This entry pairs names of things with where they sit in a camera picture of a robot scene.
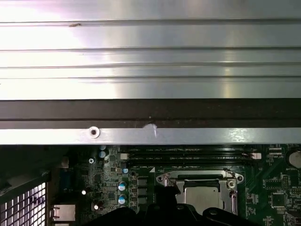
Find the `cpu socket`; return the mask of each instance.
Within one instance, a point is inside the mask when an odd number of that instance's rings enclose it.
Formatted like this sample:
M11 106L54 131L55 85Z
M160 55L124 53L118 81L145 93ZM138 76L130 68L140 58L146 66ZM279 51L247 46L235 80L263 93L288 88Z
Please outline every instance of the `cpu socket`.
M176 185L177 203L194 206L199 214L210 207L238 214L237 184L244 181L241 174L229 170L174 170L156 177L164 186Z

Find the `ventilation grid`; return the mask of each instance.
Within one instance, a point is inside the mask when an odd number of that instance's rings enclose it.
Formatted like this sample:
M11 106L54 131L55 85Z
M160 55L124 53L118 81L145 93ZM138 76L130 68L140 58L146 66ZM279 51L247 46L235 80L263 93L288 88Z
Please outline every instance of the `ventilation grid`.
M45 226L46 184L0 205L0 226Z

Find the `capacitor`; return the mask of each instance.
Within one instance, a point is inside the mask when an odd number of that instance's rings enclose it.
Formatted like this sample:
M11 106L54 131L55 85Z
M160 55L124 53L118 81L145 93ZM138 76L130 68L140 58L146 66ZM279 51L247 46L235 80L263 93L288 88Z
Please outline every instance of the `capacitor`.
M290 166L301 169L301 151L299 149L287 152L285 159Z
M106 147L107 147L106 145L101 145L99 149L100 149L101 151L103 151L103 150L106 149Z
M95 210L103 210L103 201L98 201L98 202L94 205L94 209L95 209Z
M90 193L91 191L92 191L92 189L90 187L86 187L85 189L83 189L81 191L81 194L86 195L86 194Z
M121 195L121 196L119 196L119 198L118 198L118 203L120 204L120 205L124 205L125 203L126 203L126 196L125 195Z
M102 151L100 151L99 154L98 154L99 158L101 158L101 159L104 159L104 158L105 158L106 156L108 156L108 155L109 155L108 150L102 150Z
M122 181L122 182L119 183L118 189L120 191L124 191L126 189L126 186L127 186L126 182Z

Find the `motherboard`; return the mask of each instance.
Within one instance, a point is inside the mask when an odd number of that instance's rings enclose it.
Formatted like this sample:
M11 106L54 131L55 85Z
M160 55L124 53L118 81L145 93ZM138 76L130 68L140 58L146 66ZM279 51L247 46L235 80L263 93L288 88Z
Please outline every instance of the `motherboard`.
M60 193L76 194L82 225L120 207L146 211L176 186L199 214L217 207L263 226L301 224L301 146L72 147Z

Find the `green circuit board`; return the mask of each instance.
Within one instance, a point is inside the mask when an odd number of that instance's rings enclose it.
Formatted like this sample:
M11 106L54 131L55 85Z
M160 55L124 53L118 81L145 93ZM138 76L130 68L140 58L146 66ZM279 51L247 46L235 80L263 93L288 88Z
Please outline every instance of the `green circuit board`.
M107 146L72 150L73 178L62 193L90 187L79 199L77 224L81 225L121 206L144 210L155 202L156 178L173 170L229 170L243 175L237 185L238 214L265 226L293 225L288 212L301 211L301 174L289 155L299 145L244 146ZM88 160L93 157L94 163ZM125 189L119 189L123 182ZM93 205L102 201L102 207Z

